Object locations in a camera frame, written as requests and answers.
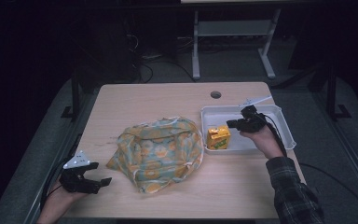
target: plaid shirt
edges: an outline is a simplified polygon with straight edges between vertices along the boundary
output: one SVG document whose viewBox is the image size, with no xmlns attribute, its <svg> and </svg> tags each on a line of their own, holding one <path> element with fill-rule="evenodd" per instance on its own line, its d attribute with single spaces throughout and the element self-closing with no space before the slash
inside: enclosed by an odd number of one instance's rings
<svg viewBox="0 0 358 224">
<path fill-rule="evenodd" d="M 324 223 L 323 210 L 310 189 L 300 182 L 294 162 L 285 157 L 266 163 L 275 189 L 274 205 L 281 223 Z"/>
</svg>

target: hand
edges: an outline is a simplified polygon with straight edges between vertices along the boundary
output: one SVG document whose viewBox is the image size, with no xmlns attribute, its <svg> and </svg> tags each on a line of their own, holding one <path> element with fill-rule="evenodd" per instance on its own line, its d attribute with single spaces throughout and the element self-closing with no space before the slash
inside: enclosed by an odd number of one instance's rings
<svg viewBox="0 0 358 224">
<path fill-rule="evenodd" d="M 58 179 L 52 187 L 54 192 L 52 191 L 48 196 L 36 223 L 56 223 L 73 203 L 88 195 L 87 193 L 68 192 L 63 187 L 60 187 L 61 183 Z"/>
<path fill-rule="evenodd" d="M 267 125 L 256 133 L 240 132 L 240 135 L 252 139 L 255 146 L 264 153 L 267 159 L 283 157 L 283 153 L 281 152 L 273 133 Z"/>
</svg>

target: white tray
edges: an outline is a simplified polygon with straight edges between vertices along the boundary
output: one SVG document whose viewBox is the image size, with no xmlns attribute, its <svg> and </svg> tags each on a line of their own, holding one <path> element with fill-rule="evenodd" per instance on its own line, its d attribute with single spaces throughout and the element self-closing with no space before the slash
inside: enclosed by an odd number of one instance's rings
<svg viewBox="0 0 358 224">
<path fill-rule="evenodd" d="M 282 109 L 276 105 L 255 105 L 255 108 L 257 113 L 263 113 L 275 122 L 286 150 L 293 149 L 296 146 L 296 142 L 293 140 L 293 136 L 283 117 Z M 227 120 L 230 119 L 243 119 L 241 110 L 242 107 L 237 105 L 205 106 L 201 109 L 202 137 L 205 140 L 203 141 L 204 147 L 208 154 L 245 154 L 246 152 L 257 150 L 253 141 L 240 136 L 240 132 L 237 129 L 230 129 L 231 138 L 227 149 L 209 149 L 206 146 L 208 129 L 227 125 Z M 269 118 L 266 119 L 274 126 L 274 123 Z"/>
</svg>

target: yellow snack package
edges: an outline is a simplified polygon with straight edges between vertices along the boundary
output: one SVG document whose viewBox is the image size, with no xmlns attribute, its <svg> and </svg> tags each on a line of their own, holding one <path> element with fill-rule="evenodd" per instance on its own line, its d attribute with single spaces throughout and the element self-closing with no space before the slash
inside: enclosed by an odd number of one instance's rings
<svg viewBox="0 0 358 224">
<path fill-rule="evenodd" d="M 231 134 L 227 125 L 208 129 L 206 145 L 208 149 L 227 149 Z"/>
</svg>

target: plastic bag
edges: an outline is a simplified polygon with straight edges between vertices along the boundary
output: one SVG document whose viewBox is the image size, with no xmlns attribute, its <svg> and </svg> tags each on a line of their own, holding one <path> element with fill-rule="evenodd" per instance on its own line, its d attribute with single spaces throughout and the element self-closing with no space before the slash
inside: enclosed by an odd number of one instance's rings
<svg viewBox="0 0 358 224">
<path fill-rule="evenodd" d="M 124 173 L 142 193 L 155 193 L 185 180 L 200 167 L 202 135 L 183 117 L 161 119 L 127 128 L 106 164 Z"/>
</svg>

